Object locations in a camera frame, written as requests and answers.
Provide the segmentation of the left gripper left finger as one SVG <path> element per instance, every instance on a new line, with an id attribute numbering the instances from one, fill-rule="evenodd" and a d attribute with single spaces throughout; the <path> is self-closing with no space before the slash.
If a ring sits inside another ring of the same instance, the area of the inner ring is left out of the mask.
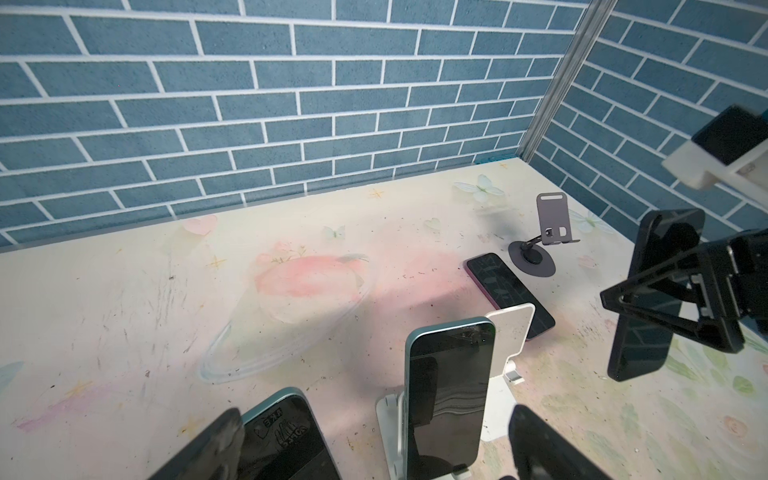
<path id="1" fill-rule="evenodd" d="M 237 479 L 244 437 L 241 412 L 230 408 L 149 479 Z"/>

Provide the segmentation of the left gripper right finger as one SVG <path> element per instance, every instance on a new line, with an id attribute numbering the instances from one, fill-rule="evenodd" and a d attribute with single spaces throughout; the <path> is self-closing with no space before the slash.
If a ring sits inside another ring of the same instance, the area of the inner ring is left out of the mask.
<path id="1" fill-rule="evenodd" d="M 508 438 L 517 470 L 516 479 L 610 479 L 525 405 L 514 407 Z"/>

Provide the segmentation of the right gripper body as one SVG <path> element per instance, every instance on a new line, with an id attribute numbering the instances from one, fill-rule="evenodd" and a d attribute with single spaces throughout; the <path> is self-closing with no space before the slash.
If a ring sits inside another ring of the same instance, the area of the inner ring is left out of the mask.
<path id="1" fill-rule="evenodd" d="M 728 336 L 741 336 L 742 318 L 752 318 L 767 334 L 767 231 L 750 230 L 724 242 L 729 272 L 725 326 Z"/>

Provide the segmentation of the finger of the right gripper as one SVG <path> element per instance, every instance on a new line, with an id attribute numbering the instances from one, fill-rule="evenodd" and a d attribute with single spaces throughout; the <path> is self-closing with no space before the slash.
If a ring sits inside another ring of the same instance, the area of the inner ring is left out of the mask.
<path id="1" fill-rule="evenodd" d="M 746 297 L 739 286 L 745 273 L 746 241 L 723 239 L 700 244 L 632 275 L 600 297 L 608 310 L 723 353 L 738 353 L 745 343 L 739 326 L 746 313 Z M 699 317 L 689 320 L 636 304 L 638 295 L 658 292 L 694 304 Z"/>

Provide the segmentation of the black phone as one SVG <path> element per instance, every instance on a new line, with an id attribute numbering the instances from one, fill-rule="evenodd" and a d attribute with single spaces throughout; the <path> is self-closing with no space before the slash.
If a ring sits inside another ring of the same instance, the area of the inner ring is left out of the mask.
<path id="1" fill-rule="evenodd" d="M 640 222 L 628 274 L 635 275 L 685 250 L 697 246 L 705 223 L 700 209 L 652 211 Z M 643 287 L 631 300 L 655 312 L 679 315 L 682 301 L 666 292 L 667 285 Z M 618 382 L 631 380 L 662 368 L 673 333 L 626 314 L 618 318 L 609 358 L 608 376 Z"/>

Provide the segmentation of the grey round base phone stand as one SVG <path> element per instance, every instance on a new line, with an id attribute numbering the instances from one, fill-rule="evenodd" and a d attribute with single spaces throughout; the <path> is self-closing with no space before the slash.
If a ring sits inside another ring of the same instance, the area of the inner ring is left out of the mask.
<path id="1" fill-rule="evenodd" d="M 563 192 L 541 193 L 536 197 L 540 233 L 527 241 L 514 241 L 508 247 L 510 259 L 523 273 L 540 278 L 552 277 L 556 265 L 546 246 L 577 243 L 572 234 L 568 197 Z"/>

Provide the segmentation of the purple case phone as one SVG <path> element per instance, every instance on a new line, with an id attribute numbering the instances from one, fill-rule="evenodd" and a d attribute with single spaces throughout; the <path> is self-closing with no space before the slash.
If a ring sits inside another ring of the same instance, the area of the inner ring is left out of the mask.
<path id="1" fill-rule="evenodd" d="M 524 303 L 535 307 L 528 340 L 556 326 L 554 317 L 497 254 L 486 253 L 468 259 L 464 269 L 496 310 Z"/>

